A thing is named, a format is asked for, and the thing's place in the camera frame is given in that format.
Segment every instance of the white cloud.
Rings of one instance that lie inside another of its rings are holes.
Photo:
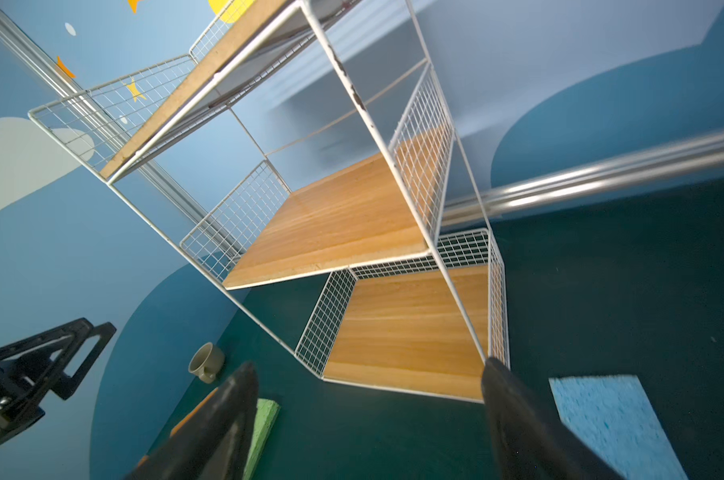
[[[92,156],[93,143],[78,130],[55,129],[76,153]],[[66,150],[25,118],[0,118],[0,210],[79,167]]]

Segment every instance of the wood grain surface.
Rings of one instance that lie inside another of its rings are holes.
[[[184,81],[178,85],[165,103],[146,120],[141,128],[122,147],[114,157],[101,170],[103,178],[111,177],[133,154],[138,151],[154,134],[159,131],[173,114],[182,108],[212,76],[220,71],[231,58],[242,50],[252,37],[277,15],[284,5],[291,0],[257,0],[229,28],[228,32],[210,50],[207,55],[194,67]]]
[[[377,154],[293,192],[223,286],[244,288],[427,251]]]
[[[487,351],[487,266],[450,276]],[[482,359],[438,271],[360,280],[324,375],[481,400]]]

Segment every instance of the beige mug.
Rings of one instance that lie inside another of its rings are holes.
[[[207,342],[194,353],[188,364],[188,372],[198,376],[205,383],[213,383],[225,359],[226,356],[221,349],[212,342]]]

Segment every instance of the dark green floor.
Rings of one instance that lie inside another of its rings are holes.
[[[638,375],[690,478],[724,478],[724,180],[494,228],[512,370],[552,407],[549,377]],[[323,282],[245,304],[294,345]],[[322,383],[241,312],[220,343],[283,407],[257,478],[495,476],[480,405]],[[194,381],[158,442],[210,389]]]

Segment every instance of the yellow moon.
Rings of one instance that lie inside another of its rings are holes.
[[[213,9],[215,14],[218,14],[226,6],[228,0],[207,0],[210,3],[210,8]],[[242,16],[245,10],[253,5],[255,0],[233,0],[231,5],[226,8],[226,12],[221,15],[221,20],[226,23],[234,23]]]

